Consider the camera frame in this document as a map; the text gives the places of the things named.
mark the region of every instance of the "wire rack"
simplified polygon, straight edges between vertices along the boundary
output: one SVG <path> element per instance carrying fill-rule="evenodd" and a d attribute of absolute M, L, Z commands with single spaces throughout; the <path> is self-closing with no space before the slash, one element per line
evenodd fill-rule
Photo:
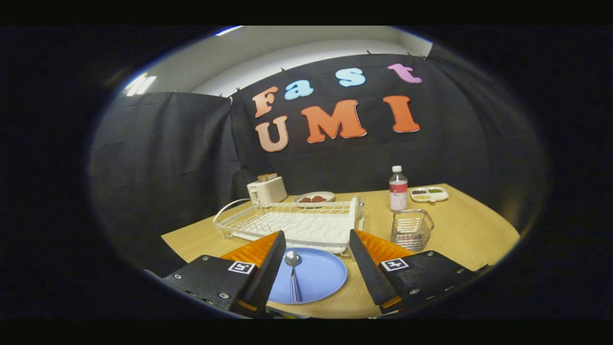
<path fill-rule="evenodd" d="M 434 222 L 426 210 L 396 211 L 392 223 L 392 242 L 419 252 L 428 244 L 432 229 L 434 229 Z"/>
<path fill-rule="evenodd" d="M 364 203 L 358 196 L 348 202 L 333 203 L 256 203 L 225 219 L 220 215 L 213 223 L 223 238 L 238 237 L 250 241 L 283 230 L 287 247 L 310 247 L 333 254 L 347 254 L 349 231 L 362 230 Z"/>

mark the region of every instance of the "white toaster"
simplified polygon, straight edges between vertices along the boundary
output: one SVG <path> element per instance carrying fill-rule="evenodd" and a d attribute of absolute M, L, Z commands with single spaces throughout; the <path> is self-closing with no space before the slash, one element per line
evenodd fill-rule
<path fill-rule="evenodd" d="M 247 189 L 253 204 L 258 202 L 280 203 L 287 198 L 287 191 L 281 176 L 265 182 L 252 182 L 247 185 Z"/>

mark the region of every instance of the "red bottle label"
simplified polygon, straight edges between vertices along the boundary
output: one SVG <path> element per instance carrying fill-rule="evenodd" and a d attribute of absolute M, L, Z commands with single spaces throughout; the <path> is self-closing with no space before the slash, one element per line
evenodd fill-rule
<path fill-rule="evenodd" d="M 401 185 L 390 184 L 389 191 L 392 193 L 405 193 L 408 187 L 409 187 L 408 184 L 401 184 Z"/>

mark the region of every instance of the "wooden table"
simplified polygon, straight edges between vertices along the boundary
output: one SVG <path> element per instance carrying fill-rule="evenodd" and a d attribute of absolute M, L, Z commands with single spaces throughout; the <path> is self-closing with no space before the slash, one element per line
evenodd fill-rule
<path fill-rule="evenodd" d="M 436 186 L 445 188 L 449 199 L 436 203 L 416 203 L 409 197 L 408 201 L 410 209 L 425 209 L 435 225 L 424 250 L 435 250 L 468 269 L 477 270 L 485 264 L 496 264 L 520 239 L 517 230 L 487 206 L 450 185 Z M 336 194 L 336 201 L 350 201 L 356 195 L 365 205 L 364 231 L 389 240 L 393 219 L 389 209 L 389 191 L 340 193 Z M 289 196 L 285 202 L 291 202 L 294 197 Z M 231 215 L 250 206 L 251 203 L 247 202 L 223 215 Z M 220 257 L 249 243 L 240 238 L 223 239 L 213 224 L 213 217 L 167 233 L 162 238 L 186 262 L 203 254 Z M 380 315 L 357 263 L 349 257 L 341 257 L 341 260 L 347 265 L 348 277 L 344 286 L 332 296 L 307 304 L 268 302 L 268 306 L 292 314 L 329 319 Z"/>

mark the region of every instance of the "fluorescent light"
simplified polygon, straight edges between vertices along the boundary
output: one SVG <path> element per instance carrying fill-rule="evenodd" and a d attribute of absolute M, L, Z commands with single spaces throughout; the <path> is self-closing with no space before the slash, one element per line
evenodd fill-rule
<path fill-rule="evenodd" d="M 149 77 L 147 78 L 147 80 L 145 80 L 145 82 L 143 83 L 143 85 L 140 86 L 139 90 L 136 91 L 137 95 L 142 95 L 145 93 L 145 91 L 147 90 L 147 88 L 151 85 L 151 83 L 153 83 L 153 81 L 155 80 L 155 78 L 157 77 Z"/>
<path fill-rule="evenodd" d="M 128 93 L 126 94 L 126 96 L 130 97 L 130 96 L 134 96 L 134 94 L 136 93 L 136 91 L 140 88 L 140 86 L 145 82 L 145 80 L 147 80 L 147 78 L 145 76 L 140 76 L 138 79 L 136 79 L 135 81 L 133 81 L 131 84 L 132 86 L 130 87 L 130 90 L 128 91 Z"/>
<path fill-rule="evenodd" d="M 236 29 L 240 29 L 243 26 L 244 25 L 238 25 L 238 26 L 234 26 L 233 28 L 225 29 L 224 31 L 221 31 L 220 33 L 215 34 L 215 36 L 225 35 L 225 34 L 229 33 L 230 31 L 234 31 Z"/>
<path fill-rule="evenodd" d="M 143 81 L 145 81 L 145 77 L 147 76 L 147 72 L 141 74 L 140 76 L 136 77 L 136 79 L 134 79 L 133 81 L 131 81 L 127 86 L 126 86 L 126 90 L 131 88 L 133 85 L 135 85 L 136 83 L 142 83 Z"/>

